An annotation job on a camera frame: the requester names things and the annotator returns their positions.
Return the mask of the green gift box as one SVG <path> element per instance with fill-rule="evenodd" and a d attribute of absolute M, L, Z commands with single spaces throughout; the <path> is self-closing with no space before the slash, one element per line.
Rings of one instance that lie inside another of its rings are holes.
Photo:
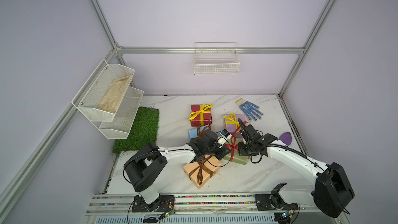
<path fill-rule="evenodd" d="M 226 156 L 223 157 L 223 160 L 246 165 L 249 161 L 248 156 L 241 156 L 238 152 L 238 146 L 237 145 L 228 145 L 227 147 L 231 150 L 231 153 L 227 154 Z"/>

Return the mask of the purple gift box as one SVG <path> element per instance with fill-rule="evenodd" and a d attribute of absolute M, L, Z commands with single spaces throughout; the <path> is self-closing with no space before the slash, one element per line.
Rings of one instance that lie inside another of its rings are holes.
<path fill-rule="evenodd" d="M 223 124 L 224 128 L 234 137 L 241 138 L 242 135 L 240 134 L 237 129 L 240 127 L 238 120 L 241 120 L 243 123 L 246 122 L 245 115 L 235 115 L 234 113 L 230 113 L 229 115 L 223 115 Z"/>

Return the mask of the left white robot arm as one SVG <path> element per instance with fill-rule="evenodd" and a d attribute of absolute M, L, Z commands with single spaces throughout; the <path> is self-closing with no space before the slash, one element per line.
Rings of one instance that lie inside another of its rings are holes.
<path fill-rule="evenodd" d="M 165 148 L 151 142 L 141 148 L 124 165 L 122 175 L 147 204 L 160 202 L 159 191 L 153 183 L 168 164 L 197 164 L 192 170 L 198 172 L 197 182 L 204 182 L 203 173 L 213 175 L 212 168 L 219 168 L 211 159 L 222 160 L 232 152 L 227 146 L 232 135 L 227 131 L 209 131 L 194 142 L 183 146 Z"/>

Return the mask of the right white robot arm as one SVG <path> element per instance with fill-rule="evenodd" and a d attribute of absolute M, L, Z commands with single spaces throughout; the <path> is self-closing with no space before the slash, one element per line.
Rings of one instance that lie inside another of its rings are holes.
<path fill-rule="evenodd" d="M 355 193 L 344 168 L 333 162 L 326 164 L 288 146 L 277 144 L 272 134 L 261 135 L 252 125 L 238 120 L 244 139 L 238 145 L 241 156 L 266 156 L 282 162 L 310 182 L 310 189 L 286 188 L 284 183 L 275 187 L 276 195 L 286 204 L 302 204 L 317 207 L 329 217 L 337 218 L 348 213 L 346 207 Z"/>

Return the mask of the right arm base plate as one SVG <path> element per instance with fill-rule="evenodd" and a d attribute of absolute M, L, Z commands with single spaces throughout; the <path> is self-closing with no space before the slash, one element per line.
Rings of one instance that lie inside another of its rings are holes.
<path fill-rule="evenodd" d="M 279 183 L 271 192 L 266 194 L 255 194 L 255 203 L 259 211 L 271 210 L 298 210 L 299 206 L 296 203 L 286 203 L 280 196 L 280 190 L 287 183 Z"/>

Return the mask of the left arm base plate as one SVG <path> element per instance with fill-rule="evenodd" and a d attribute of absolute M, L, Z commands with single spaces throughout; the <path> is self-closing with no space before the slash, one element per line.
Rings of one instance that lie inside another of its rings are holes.
<path fill-rule="evenodd" d="M 153 203 L 147 204 L 142 196 L 135 196 L 132 203 L 131 212 L 166 212 L 174 208 L 175 196 L 160 195 Z"/>

